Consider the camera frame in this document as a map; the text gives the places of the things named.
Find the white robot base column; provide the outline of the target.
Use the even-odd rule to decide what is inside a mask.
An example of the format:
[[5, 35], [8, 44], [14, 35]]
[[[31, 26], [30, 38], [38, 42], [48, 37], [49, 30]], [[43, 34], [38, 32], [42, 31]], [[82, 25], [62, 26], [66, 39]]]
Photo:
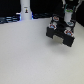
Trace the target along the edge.
[[21, 19], [30, 20], [32, 17], [30, 9], [30, 0], [20, 0], [21, 1]]

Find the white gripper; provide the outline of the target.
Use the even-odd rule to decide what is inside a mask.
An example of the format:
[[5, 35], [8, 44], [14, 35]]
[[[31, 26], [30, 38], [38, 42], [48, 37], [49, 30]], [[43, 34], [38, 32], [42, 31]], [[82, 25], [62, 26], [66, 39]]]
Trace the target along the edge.
[[[72, 15], [74, 15], [76, 13], [76, 6], [78, 4], [78, 0], [64, 0], [64, 2], [69, 7], [73, 7], [73, 13], [72, 13]], [[64, 8], [63, 8], [63, 15], [65, 15], [65, 10], [66, 10], [66, 6], [64, 6]]]

